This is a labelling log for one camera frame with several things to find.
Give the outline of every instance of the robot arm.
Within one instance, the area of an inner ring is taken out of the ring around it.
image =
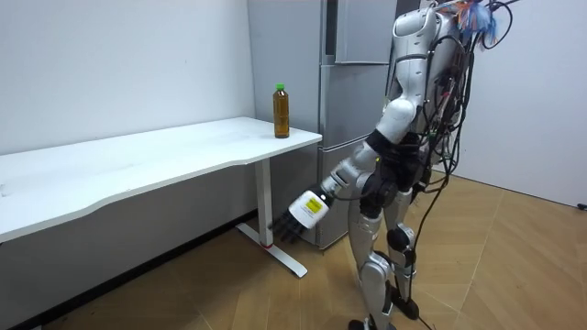
[[[426,93],[428,49],[437,35],[437,14],[423,10],[422,15],[400,17],[393,29],[393,81],[401,94],[383,109],[383,116],[375,130],[352,155],[342,160],[330,176],[297,198],[285,214],[276,220],[272,229],[283,234],[283,239],[294,239],[312,228],[328,212],[338,194],[353,190],[362,173],[369,171],[375,160],[395,145],[399,145],[415,124],[423,109]]]

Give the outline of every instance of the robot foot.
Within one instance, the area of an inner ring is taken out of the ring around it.
[[[370,319],[365,321],[352,320],[349,322],[349,330],[378,330]],[[395,326],[388,324],[385,330],[397,330]]]
[[[392,290],[393,305],[402,311],[405,317],[409,318],[410,320],[417,320],[420,316],[420,309],[418,308],[418,305],[412,300],[412,298],[410,298],[410,300],[407,302],[404,301],[399,290],[396,288],[392,288]]]

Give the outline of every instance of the baseboard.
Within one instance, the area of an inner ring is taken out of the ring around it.
[[[28,320],[17,324],[8,330],[31,330],[37,326],[45,325],[49,322],[55,321],[58,318],[64,316],[65,314],[73,311],[74,309],[89,303],[90,301],[118,288],[119,286],[134,280],[135,278],[139,277],[140,275],[158,268],[160,265],[166,263],[167,261],[177,258],[184,254],[185,252],[190,251],[193,248],[196,248],[205,242],[209,241],[212,238],[218,237],[228,230],[234,228],[236,225],[249,221],[250,219],[257,216],[257,210],[250,211],[244,215],[239,216],[238,218],[210,231],[207,232],[187,243],[181,244],[180,246],[169,250],[145,263],[142,263],[136,266],[134,269],[128,270],[111,280],[107,280],[106,282],[99,284],[92,289],[81,293],[67,302],[62,302],[55,307],[50,308],[49,310],[40,313],[36,316],[29,318]]]

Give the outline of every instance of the yellow label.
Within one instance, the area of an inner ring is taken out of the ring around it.
[[[309,208],[313,213],[318,213],[318,211],[322,209],[322,204],[315,198],[310,199],[308,203],[305,204],[305,206],[307,206],[307,208]]]

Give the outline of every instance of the white wall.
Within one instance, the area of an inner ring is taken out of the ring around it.
[[[254,116],[246,0],[0,2],[0,155],[233,116]],[[252,174],[218,171],[4,243],[0,329],[253,210]],[[226,207],[207,212],[220,193]]]
[[[0,2],[0,154],[254,116],[246,0]]]
[[[587,2],[564,4],[511,5],[510,34],[477,52],[456,173],[575,205],[587,203]]]

